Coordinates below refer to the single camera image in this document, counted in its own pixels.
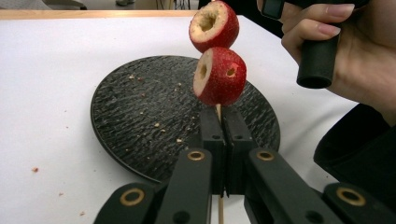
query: apple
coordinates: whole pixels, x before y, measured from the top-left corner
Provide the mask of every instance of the apple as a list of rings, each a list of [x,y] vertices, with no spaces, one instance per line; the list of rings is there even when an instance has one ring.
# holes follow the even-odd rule
[[[191,43],[201,52],[213,47],[229,48],[239,34],[235,12],[223,1],[209,2],[190,22]]]
[[[233,50],[214,47],[204,52],[194,72],[193,91],[206,105],[235,103],[247,80],[247,67]]]

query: apple core hole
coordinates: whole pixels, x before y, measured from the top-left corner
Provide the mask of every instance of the apple core hole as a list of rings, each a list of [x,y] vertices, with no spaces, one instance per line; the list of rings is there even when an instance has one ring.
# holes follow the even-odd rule
[[[232,77],[233,75],[235,75],[235,69],[232,68],[232,69],[227,71],[227,76],[228,77]]]
[[[206,32],[206,31],[212,29],[213,25],[216,22],[216,17],[217,17],[217,15],[215,15],[215,14],[204,15],[201,23],[199,24],[201,26],[202,31]]]
[[[207,68],[206,68],[206,64],[204,64],[200,70],[200,78],[201,79],[204,79],[206,77],[206,72],[207,72]]]

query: textured plate surface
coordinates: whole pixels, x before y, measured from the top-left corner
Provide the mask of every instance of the textured plate surface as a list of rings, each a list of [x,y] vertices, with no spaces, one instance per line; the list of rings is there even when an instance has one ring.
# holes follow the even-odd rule
[[[189,136],[199,132],[205,106],[192,92],[197,63],[180,56],[143,58],[117,68],[97,87],[92,126],[122,166],[154,181],[171,176]],[[278,150],[279,125],[264,96],[247,82],[234,105],[259,146]]]

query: white table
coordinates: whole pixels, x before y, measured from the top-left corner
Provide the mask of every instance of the white table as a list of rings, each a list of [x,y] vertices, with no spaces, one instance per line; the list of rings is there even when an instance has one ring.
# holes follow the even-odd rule
[[[311,187],[334,179],[313,162],[319,139],[356,103],[295,83],[280,40],[239,17],[232,46],[247,80],[272,105],[280,153]],[[90,119],[92,95],[112,70],[156,55],[199,58],[191,17],[0,21],[0,219],[8,224],[92,223],[110,194],[147,182],[104,151]],[[217,198],[212,223],[218,223]],[[249,223],[243,197],[225,200],[225,223]]]

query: person's hand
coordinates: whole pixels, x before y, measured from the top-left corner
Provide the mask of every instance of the person's hand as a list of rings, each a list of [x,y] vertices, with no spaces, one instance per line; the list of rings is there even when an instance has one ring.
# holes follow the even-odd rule
[[[306,9],[285,3],[282,45],[300,63],[305,40],[340,32],[332,85],[347,99],[370,105],[396,124],[396,1],[372,0],[365,7],[317,4]],[[341,23],[340,28],[329,25]]]

